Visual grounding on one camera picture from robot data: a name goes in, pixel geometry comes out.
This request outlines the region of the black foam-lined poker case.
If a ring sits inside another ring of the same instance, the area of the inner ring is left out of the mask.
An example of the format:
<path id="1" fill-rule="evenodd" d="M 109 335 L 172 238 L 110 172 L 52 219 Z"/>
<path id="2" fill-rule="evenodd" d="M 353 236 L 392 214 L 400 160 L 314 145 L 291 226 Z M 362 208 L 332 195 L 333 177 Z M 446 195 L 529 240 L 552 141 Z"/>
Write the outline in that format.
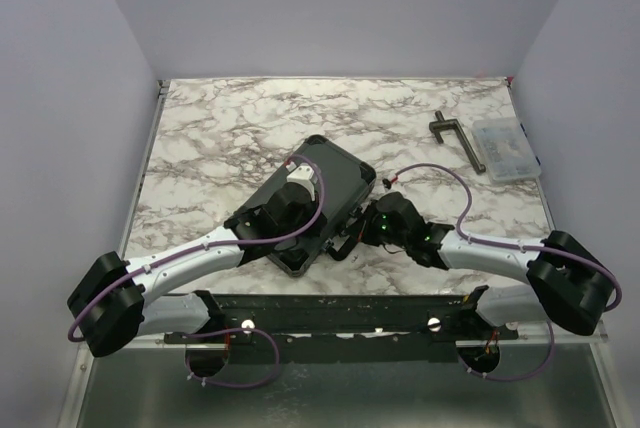
<path id="1" fill-rule="evenodd" d="M 315 170 L 316 199 L 319 206 L 313 218 L 292 238 L 260 239 L 259 210 L 286 182 L 285 162 L 308 162 Z M 315 134 L 285 160 L 223 224 L 240 240 L 258 241 L 243 245 L 243 263 L 268 258 L 291 277 L 303 275 L 347 222 L 357 216 L 376 180 L 372 166 L 326 137 Z"/>

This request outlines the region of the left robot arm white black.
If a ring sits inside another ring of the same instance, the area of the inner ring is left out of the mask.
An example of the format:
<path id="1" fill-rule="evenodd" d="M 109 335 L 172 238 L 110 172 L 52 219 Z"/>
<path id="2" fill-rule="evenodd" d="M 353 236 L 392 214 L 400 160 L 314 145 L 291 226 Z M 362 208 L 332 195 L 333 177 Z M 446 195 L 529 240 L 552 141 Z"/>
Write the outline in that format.
<path id="1" fill-rule="evenodd" d="M 325 198 L 321 178 L 288 178 L 267 203 L 194 241 L 131 260 L 115 252 L 101 255 L 67 300 L 74 316 L 68 340 L 87 343 L 96 358 L 115 353 L 142 334 L 178 330 L 201 343 L 214 341 L 222 328 L 217 313 L 200 308 L 188 321 L 170 321 L 154 318 L 150 308 L 174 289 L 268 257 L 279 244 L 312 230 L 322 217 Z"/>

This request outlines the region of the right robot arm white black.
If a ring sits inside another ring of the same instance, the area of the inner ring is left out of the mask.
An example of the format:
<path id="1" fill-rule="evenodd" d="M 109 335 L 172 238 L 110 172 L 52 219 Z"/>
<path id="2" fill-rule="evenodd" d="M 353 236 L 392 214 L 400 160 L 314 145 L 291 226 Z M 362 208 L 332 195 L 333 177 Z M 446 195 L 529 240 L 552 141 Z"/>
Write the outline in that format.
<path id="1" fill-rule="evenodd" d="M 364 244 L 394 245 L 426 268 L 473 270 L 517 282 L 472 291 L 472 308 L 459 319 L 462 332 L 474 340 L 508 323 L 540 321 L 590 336 L 614 292 L 610 277 L 579 261 L 595 259 L 564 232 L 541 241 L 468 241 L 452 225 L 425 221 L 398 192 L 371 202 L 362 218 L 358 240 Z"/>

